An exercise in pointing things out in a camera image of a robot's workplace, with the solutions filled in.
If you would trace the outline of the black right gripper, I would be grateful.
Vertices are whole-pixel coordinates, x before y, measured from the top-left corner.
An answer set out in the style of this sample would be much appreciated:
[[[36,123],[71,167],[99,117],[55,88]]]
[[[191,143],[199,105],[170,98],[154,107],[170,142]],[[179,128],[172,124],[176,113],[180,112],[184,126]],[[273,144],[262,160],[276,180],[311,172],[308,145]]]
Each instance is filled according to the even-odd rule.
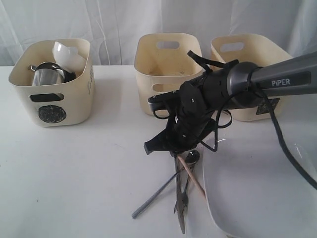
[[[207,127],[213,114],[207,108],[201,90],[190,82],[181,85],[165,103],[171,118],[166,130],[144,143],[147,155],[152,152],[182,153],[195,148],[211,131]]]

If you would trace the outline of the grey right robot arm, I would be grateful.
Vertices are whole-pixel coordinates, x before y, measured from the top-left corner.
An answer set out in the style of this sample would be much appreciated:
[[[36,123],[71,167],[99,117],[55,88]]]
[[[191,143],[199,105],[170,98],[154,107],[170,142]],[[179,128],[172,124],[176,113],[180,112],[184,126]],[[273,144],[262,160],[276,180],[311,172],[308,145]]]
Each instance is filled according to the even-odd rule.
[[[172,155],[195,148],[210,133],[217,133],[214,112],[256,107],[265,97],[314,94],[317,91],[317,55],[310,53],[261,67],[249,61],[216,62],[193,56],[205,68],[178,90],[152,96],[153,113],[166,110],[165,129],[144,143],[147,154]]]

